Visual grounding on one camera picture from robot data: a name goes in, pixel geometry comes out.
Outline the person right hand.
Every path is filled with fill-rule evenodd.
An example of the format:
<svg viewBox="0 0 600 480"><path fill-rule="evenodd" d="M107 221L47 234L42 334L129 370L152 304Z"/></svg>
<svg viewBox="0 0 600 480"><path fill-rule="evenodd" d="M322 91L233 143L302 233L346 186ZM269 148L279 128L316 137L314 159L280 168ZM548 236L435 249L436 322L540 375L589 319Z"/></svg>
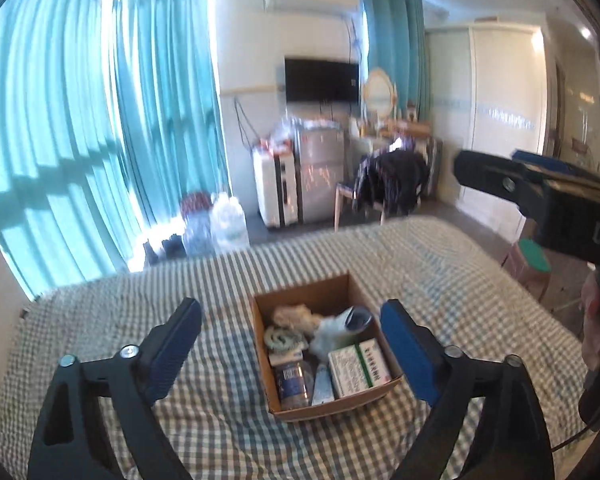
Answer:
<svg viewBox="0 0 600 480"><path fill-rule="evenodd" d="M581 290L583 311L582 358L591 372L600 368L600 286L591 272Z"/></svg>

